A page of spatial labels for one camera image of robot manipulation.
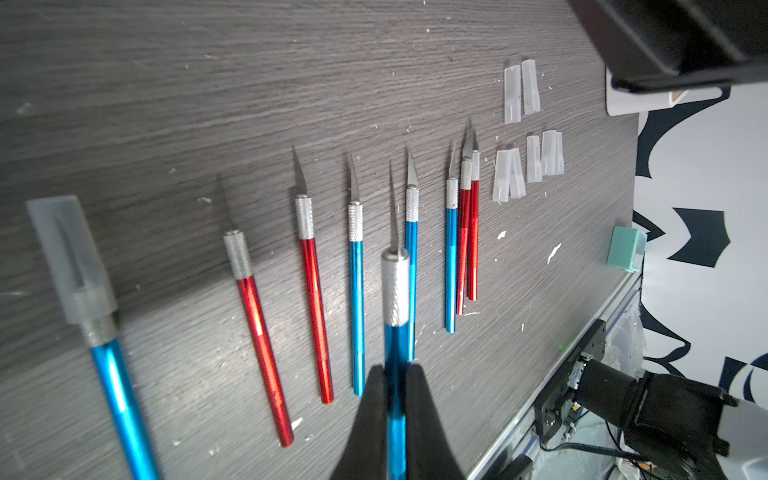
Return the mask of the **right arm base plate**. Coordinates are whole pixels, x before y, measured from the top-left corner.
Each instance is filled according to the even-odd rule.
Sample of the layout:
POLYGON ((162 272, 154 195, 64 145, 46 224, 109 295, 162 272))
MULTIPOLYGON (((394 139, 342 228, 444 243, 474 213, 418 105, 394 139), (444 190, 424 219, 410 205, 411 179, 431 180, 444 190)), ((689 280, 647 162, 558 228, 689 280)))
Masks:
POLYGON ((558 432, 566 418, 564 408, 575 400, 581 375, 586 364, 601 361, 606 347, 606 322, 597 319, 586 333, 566 351, 565 360, 555 370, 534 400, 536 435, 547 443, 558 432))

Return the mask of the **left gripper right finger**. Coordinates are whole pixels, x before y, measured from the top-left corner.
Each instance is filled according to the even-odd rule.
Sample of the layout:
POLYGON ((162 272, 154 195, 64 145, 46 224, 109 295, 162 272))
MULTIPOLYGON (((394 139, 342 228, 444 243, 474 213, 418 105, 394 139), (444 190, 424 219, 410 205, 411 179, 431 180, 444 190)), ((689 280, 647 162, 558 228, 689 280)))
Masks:
POLYGON ((412 363, 405 376, 408 479, 464 479, 446 437, 423 368, 412 363))

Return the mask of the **red knife capped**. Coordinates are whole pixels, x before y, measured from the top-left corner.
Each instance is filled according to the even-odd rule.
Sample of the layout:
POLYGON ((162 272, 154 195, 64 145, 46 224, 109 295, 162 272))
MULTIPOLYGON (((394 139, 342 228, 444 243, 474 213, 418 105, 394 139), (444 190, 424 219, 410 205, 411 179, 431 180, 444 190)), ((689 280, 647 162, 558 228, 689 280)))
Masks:
POLYGON ((365 326, 363 268, 363 205, 352 154, 348 157, 350 199, 348 212, 350 266, 350 321, 352 336, 353 391, 362 396, 365 388, 365 326))

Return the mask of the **blue knife capped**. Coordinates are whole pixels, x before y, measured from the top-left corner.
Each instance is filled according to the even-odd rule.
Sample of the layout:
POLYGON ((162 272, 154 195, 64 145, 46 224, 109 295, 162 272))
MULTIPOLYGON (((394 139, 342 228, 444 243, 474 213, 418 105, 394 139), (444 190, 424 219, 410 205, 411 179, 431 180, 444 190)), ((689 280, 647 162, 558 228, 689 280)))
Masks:
POLYGON ((448 161, 445 203, 445 329, 450 334, 453 334, 456 329, 455 304, 457 299, 459 179, 456 174, 455 152, 456 145, 452 143, 448 161))
POLYGON ((473 129, 470 128, 462 148, 459 179, 459 215, 458 215, 458 250, 457 250, 457 286, 456 307, 457 315, 463 314, 463 299, 467 275, 468 237, 470 224, 470 197, 472 171, 472 141, 473 129))
POLYGON ((389 179, 390 245, 382 253, 382 307, 387 382, 387 473, 407 477, 404 381, 408 368, 409 254, 400 240, 394 179, 389 179))

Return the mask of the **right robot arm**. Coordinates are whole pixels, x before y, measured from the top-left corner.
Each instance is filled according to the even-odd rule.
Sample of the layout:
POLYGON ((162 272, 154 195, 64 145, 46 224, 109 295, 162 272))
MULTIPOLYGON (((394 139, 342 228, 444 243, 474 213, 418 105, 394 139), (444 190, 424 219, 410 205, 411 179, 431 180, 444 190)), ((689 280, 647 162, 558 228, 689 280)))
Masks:
POLYGON ((767 475, 767 5, 575 1, 613 88, 649 109, 633 223, 647 237, 640 374, 590 362, 577 400, 680 479, 767 475))

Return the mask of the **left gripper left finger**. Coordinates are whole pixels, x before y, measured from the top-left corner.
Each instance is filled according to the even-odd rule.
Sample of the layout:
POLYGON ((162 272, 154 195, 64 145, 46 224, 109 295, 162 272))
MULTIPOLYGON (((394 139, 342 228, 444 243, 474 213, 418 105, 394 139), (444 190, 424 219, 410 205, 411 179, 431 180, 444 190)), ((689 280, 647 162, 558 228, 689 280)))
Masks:
POLYGON ((352 429, 331 479, 387 478, 387 382, 382 365, 373 366, 352 429))

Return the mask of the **red carving knife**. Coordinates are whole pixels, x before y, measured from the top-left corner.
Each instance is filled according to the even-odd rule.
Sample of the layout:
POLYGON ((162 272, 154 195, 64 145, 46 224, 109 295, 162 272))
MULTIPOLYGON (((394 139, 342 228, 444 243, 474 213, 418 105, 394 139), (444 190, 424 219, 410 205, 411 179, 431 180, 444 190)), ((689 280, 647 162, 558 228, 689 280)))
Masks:
POLYGON ((323 404, 331 404, 334 400, 334 389, 325 325, 319 263, 315 244, 313 204, 295 147, 292 147, 292 154, 296 187, 295 209, 298 238, 303 254, 320 398, 323 404))
POLYGON ((480 198, 480 148, 476 131, 470 128, 465 144, 469 149, 471 161, 470 180, 470 226, 469 226, 469 258, 468 258, 468 299, 476 301, 478 298, 478 266, 479 266, 479 198, 480 198))

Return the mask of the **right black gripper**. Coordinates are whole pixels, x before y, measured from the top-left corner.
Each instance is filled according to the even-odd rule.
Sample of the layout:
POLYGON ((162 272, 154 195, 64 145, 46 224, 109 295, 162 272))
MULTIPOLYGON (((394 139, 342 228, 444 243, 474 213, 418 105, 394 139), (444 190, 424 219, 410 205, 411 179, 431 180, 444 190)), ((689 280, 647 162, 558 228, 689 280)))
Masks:
POLYGON ((572 0, 612 75, 630 93, 767 80, 765 1, 572 0))

